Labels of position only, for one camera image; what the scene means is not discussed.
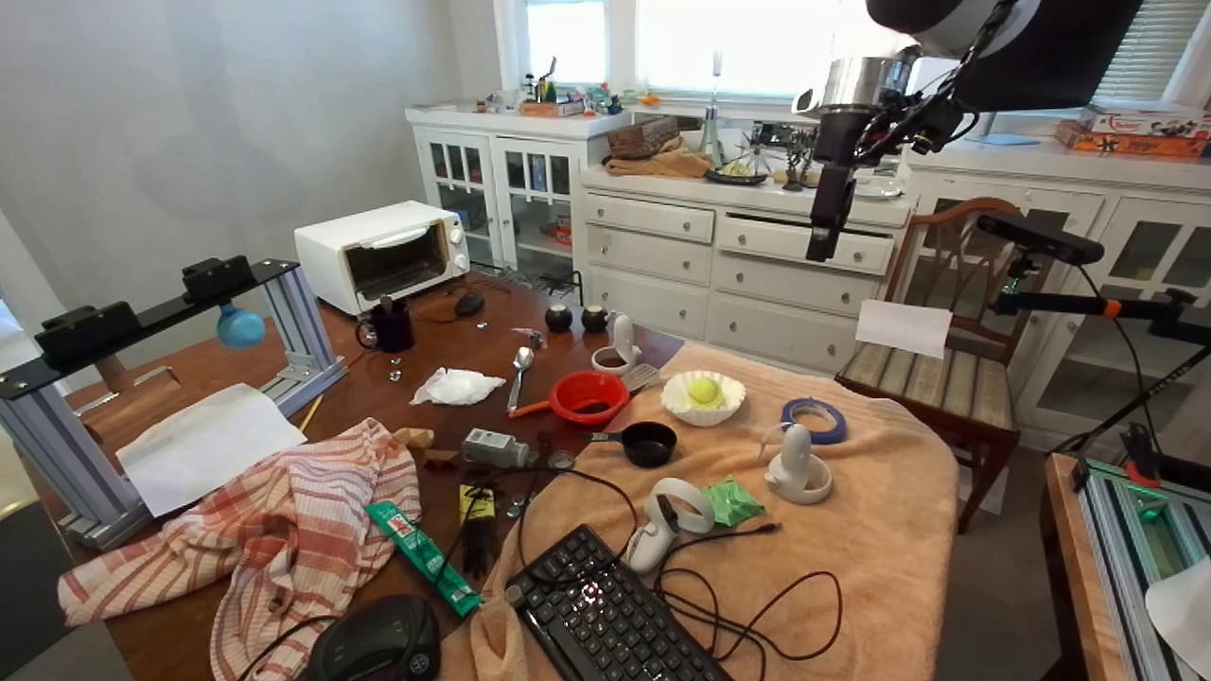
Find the tray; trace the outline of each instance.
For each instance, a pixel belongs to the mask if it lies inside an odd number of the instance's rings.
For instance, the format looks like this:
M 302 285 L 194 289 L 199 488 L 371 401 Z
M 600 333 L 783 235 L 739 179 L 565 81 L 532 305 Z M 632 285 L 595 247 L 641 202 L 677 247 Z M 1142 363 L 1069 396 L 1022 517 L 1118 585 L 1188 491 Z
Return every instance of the tray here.
M 703 179 L 715 184 L 761 184 L 767 176 L 715 176 L 715 171 L 709 171 Z

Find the red bowl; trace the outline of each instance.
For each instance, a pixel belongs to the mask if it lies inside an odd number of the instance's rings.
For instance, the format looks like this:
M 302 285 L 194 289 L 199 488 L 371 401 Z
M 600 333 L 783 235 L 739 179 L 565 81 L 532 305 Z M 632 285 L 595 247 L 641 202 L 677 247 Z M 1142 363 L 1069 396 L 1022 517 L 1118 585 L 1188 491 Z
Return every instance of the red bowl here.
M 630 385 L 607 370 L 565 375 L 554 389 L 554 413 L 579 428 L 607 428 L 630 406 Z

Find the cabinet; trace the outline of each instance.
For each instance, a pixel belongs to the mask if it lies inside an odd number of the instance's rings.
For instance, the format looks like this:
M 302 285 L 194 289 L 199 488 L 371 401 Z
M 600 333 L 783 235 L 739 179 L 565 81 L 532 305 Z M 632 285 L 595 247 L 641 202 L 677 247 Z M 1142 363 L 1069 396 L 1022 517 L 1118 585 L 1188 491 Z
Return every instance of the cabinet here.
M 1091 279 L 1076 264 L 1053 264 L 1050 293 L 1091 295 L 1094 285 L 1114 300 L 1162 300 L 1164 289 L 1178 289 L 1193 295 L 1186 317 L 1200 326 L 1211 321 L 1206 188 L 1206 168 L 1062 150 L 961 150 L 912 162 L 921 213 L 965 198 L 1005 198 L 1022 206 L 1036 229 L 1086 235 L 1105 247 L 1105 256 L 1086 264 Z M 1139 356 L 1142 382 L 1169 375 L 1196 352 L 1196 346 L 1148 333 L 1139 317 L 1123 317 L 1121 331 Z M 1050 450 L 1069 437 L 1091 433 L 1134 396 L 1134 358 L 1121 331 L 1110 317 L 1031 313 L 1010 363 L 1022 447 Z M 1152 401 L 1162 447 L 1203 466 L 1211 466 L 1206 413 L 1206 366 L 1180 375 Z M 1121 454 L 1118 433 L 1105 433 L 1094 454 Z
M 834 263 L 807 263 L 807 198 L 587 176 L 587 304 L 744 356 L 834 375 L 859 304 L 881 293 L 908 206 L 854 218 Z
M 600 158 L 614 118 L 536 123 L 519 114 L 410 111 L 425 202 L 460 215 L 471 263 L 526 279 L 577 270 L 573 206 L 587 162 Z

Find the drawer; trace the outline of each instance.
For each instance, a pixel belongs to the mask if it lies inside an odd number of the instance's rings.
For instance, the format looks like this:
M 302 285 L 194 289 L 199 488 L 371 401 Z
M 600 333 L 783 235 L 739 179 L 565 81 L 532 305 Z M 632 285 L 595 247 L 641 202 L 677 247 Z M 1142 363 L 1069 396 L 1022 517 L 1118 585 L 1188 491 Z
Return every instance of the drawer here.
M 795 270 L 758 256 L 715 256 L 715 289 L 742 300 L 767 300 L 783 305 L 807 305 L 826 313 L 859 317 L 863 300 L 881 295 L 881 279 L 844 275 L 826 270 Z
M 630 270 L 657 279 L 713 285 L 715 250 L 590 229 L 587 256 L 600 270 Z
M 809 247 L 815 230 L 820 230 L 820 229 L 809 229 L 807 218 L 722 213 L 719 215 L 719 250 L 799 264 L 799 263 L 807 263 L 807 247 Z M 840 230 L 838 255 L 828 263 L 809 263 L 809 264 L 838 270 L 838 271 L 886 275 L 886 264 L 892 256 L 892 242 L 897 240 L 881 235 L 881 230 Z
M 709 336 L 709 293 L 590 270 L 583 300 L 672 336 Z
M 853 317 L 719 295 L 709 341 L 838 375 L 854 352 L 854 326 Z
M 643 230 L 681 242 L 715 242 L 715 213 L 677 206 L 641 206 L 618 198 L 587 198 L 587 218 L 618 230 Z

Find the keyboard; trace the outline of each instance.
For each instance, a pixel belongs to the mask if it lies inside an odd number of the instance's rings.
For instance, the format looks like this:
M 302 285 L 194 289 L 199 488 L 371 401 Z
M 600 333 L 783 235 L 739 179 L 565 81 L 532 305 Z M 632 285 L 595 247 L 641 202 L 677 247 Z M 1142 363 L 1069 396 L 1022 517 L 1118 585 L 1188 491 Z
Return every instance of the keyboard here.
M 506 584 L 519 611 L 560 677 L 590 681 L 713 681 L 722 665 L 672 619 L 607 540 L 577 525 L 524 577 Z

